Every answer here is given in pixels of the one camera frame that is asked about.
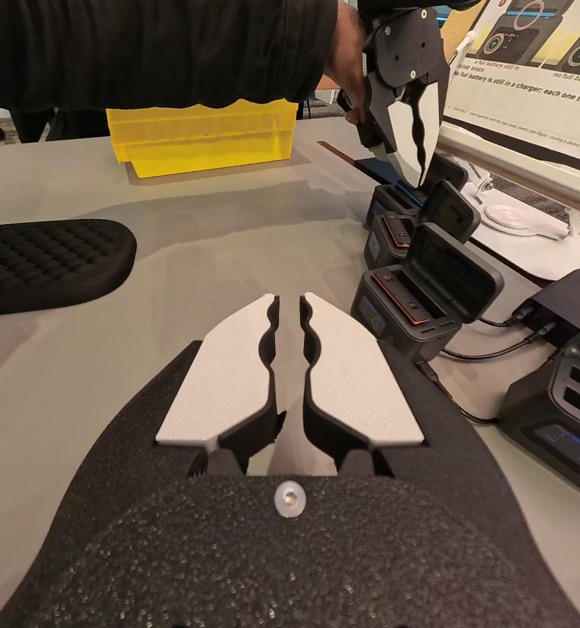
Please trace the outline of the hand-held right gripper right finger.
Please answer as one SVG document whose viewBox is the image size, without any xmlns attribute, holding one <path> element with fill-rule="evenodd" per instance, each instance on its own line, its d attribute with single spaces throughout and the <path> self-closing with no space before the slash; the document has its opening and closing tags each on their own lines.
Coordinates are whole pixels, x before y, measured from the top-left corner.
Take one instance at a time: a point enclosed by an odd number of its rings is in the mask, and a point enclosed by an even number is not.
<svg viewBox="0 0 580 628">
<path fill-rule="evenodd" d="M 322 450 L 417 446 L 424 435 L 377 339 L 318 295 L 300 298 L 304 432 Z"/>
</svg>

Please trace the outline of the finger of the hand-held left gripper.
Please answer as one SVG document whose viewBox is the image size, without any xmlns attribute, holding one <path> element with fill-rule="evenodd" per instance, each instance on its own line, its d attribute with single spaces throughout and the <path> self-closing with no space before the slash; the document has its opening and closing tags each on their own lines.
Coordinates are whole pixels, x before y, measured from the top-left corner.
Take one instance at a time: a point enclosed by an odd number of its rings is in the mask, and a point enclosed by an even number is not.
<svg viewBox="0 0 580 628">
<path fill-rule="evenodd" d="M 435 153 L 443 120 L 448 83 L 445 80 L 428 81 L 421 94 L 421 184 L 425 183 L 430 162 Z"/>
<path fill-rule="evenodd" d="M 403 98 L 388 106 L 392 130 L 392 151 L 389 161 L 405 183 L 417 188 L 425 175 L 425 149 L 423 142 L 414 135 L 416 122 L 412 105 Z"/>
</svg>

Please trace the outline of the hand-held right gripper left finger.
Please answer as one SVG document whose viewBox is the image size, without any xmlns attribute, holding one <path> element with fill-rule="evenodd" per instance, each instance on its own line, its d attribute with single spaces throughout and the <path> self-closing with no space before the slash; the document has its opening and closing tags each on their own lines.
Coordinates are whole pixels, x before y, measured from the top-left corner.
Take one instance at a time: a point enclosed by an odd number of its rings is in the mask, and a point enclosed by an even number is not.
<svg viewBox="0 0 580 628">
<path fill-rule="evenodd" d="M 279 297 L 264 294 L 203 339 L 157 444 L 262 450 L 279 433 L 274 372 Z"/>
</svg>

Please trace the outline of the black battery charger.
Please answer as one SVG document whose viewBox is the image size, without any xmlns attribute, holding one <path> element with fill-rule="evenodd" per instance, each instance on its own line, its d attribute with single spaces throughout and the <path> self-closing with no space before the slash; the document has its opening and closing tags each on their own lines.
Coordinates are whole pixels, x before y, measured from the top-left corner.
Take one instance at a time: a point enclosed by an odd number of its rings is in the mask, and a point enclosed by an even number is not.
<svg viewBox="0 0 580 628">
<path fill-rule="evenodd" d="M 433 187 L 416 219 L 405 218 L 393 211 L 383 214 L 402 218 L 411 239 L 419 224 L 432 223 L 462 244 L 469 240 L 481 222 L 479 211 L 459 190 L 444 180 Z M 368 226 L 364 260 L 369 270 L 400 263 L 409 251 L 409 248 L 396 249 L 392 245 L 378 222 L 381 215 L 376 216 L 372 225 Z"/>
<path fill-rule="evenodd" d="M 510 385 L 497 420 L 506 437 L 580 489 L 580 333 Z"/>
<path fill-rule="evenodd" d="M 350 315 L 413 364 L 437 357 L 463 325 L 481 318 L 504 287 L 499 271 L 432 223 L 417 227 L 402 262 L 383 268 L 397 274 L 432 319 L 411 325 L 372 279 L 373 270 L 362 275 Z"/>
<path fill-rule="evenodd" d="M 396 212 L 405 218 L 416 219 L 433 187 L 442 180 L 451 183 L 460 191 L 467 183 L 468 175 L 460 165 L 435 153 L 430 162 L 425 183 L 419 188 L 412 188 L 406 183 L 402 187 L 378 183 L 373 191 L 365 224 L 370 227 L 374 218 L 386 211 Z"/>
</svg>

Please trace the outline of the yellow plastic bin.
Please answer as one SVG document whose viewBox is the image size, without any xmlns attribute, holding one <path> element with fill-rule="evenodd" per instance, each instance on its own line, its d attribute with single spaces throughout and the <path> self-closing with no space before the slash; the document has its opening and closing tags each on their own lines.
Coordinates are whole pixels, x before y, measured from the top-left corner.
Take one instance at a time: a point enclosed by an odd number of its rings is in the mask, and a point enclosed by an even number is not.
<svg viewBox="0 0 580 628">
<path fill-rule="evenodd" d="M 140 179 L 288 160 L 298 105 L 107 109 L 113 151 Z"/>
</svg>

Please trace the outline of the black usb hub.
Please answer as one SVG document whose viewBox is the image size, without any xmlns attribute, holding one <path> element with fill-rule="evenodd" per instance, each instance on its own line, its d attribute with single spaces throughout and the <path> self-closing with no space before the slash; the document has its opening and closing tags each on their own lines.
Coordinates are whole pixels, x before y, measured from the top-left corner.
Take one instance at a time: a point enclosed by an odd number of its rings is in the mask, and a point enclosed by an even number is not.
<svg viewBox="0 0 580 628">
<path fill-rule="evenodd" d="M 529 297 L 513 316 L 533 332 L 552 325 L 543 338 L 557 349 L 566 346 L 580 333 L 580 269 Z"/>
</svg>

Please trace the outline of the person's left forearm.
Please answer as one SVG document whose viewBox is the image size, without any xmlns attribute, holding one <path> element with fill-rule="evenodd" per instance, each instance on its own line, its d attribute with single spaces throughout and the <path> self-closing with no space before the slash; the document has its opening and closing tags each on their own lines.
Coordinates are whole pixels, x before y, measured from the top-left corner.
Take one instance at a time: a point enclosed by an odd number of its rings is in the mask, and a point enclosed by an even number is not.
<svg viewBox="0 0 580 628">
<path fill-rule="evenodd" d="M 336 1 L 0 1 L 0 108 L 297 103 L 337 17 Z"/>
</svg>

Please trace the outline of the person's left hand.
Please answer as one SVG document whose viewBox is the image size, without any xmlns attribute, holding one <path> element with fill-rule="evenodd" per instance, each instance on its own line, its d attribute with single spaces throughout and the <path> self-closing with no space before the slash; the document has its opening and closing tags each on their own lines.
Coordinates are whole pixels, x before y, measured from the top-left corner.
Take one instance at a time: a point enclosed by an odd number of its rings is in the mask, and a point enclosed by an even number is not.
<svg viewBox="0 0 580 628">
<path fill-rule="evenodd" d="M 339 1 L 324 74 L 347 94 L 351 110 L 346 114 L 346 119 L 354 125 L 365 121 L 363 49 L 366 39 L 366 31 L 357 10 Z"/>
</svg>

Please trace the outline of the instruction board on stand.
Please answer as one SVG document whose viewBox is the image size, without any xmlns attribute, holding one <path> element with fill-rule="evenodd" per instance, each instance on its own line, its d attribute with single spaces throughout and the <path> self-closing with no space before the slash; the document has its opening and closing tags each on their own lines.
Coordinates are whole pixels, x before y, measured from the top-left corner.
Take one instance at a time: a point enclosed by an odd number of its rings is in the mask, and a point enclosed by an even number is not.
<svg viewBox="0 0 580 628">
<path fill-rule="evenodd" d="M 580 1 L 486 1 L 471 30 L 445 117 L 580 171 Z"/>
</svg>

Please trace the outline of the white stand base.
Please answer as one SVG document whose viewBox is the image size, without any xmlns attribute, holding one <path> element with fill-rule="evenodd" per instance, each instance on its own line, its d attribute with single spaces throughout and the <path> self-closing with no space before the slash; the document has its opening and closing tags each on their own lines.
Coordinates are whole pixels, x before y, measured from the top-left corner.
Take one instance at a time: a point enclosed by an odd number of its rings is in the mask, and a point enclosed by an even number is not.
<svg viewBox="0 0 580 628">
<path fill-rule="evenodd" d="M 496 189 L 480 192 L 477 185 L 467 183 L 462 193 L 481 215 L 472 236 L 479 245 L 539 279 L 555 281 L 580 269 L 580 234 L 569 235 L 569 226 L 560 219 Z M 500 218 L 514 216 L 516 230 L 488 216 L 486 209 L 495 206 L 502 208 Z"/>
</svg>

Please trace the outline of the black honeycomb pad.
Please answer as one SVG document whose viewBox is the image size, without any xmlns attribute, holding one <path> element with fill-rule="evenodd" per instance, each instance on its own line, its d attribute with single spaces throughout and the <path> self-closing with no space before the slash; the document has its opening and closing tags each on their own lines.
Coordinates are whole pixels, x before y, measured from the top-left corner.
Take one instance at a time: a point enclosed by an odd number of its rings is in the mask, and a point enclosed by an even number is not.
<svg viewBox="0 0 580 628">
<path fill-rule="evenodd" d="M 134 234 L 113 220 L 0 225 L 0 316 L 97 300 L 126 281 L 136 253 Z"/>
</svg>

